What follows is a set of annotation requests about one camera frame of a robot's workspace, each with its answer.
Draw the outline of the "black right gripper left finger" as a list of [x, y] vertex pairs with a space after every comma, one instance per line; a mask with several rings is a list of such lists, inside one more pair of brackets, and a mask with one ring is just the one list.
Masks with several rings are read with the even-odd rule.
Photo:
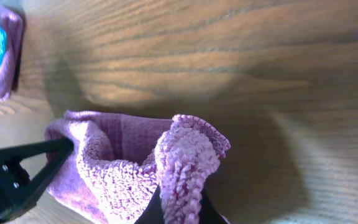
[[164, 224], [159, 186], [156, 188], [147, 208], [136, 220], [135, 224]]

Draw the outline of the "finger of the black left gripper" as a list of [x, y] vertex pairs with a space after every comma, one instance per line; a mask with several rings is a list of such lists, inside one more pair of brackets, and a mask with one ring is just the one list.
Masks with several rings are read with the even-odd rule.
[[[13, 221], [36, 206], [73, 148], [64, 138], [0, 149], [0, 223]], [[31, 179], [21, 161], [50, 152], [52, 160]]]

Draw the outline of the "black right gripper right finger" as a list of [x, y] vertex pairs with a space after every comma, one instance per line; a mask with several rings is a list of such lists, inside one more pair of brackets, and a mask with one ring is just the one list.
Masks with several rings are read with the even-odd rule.
[[201, 195], [202, 199], [200, 200], [201, 210], [199, 212], [199, 224], [227, 224], [227, 221], [215, 209], [205, 189], [201, 191]]

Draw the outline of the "purple microfiber cloth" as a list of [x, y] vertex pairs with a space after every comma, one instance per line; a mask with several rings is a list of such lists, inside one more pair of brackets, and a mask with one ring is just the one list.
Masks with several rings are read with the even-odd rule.
[[182, 114], [67, 111], [45, 138], [74, 145], [49, 194], [94, 223], [134, 223], [153, 194], [164, 223], [199, 223], [204, 183], [231, 146], [207, 121]]

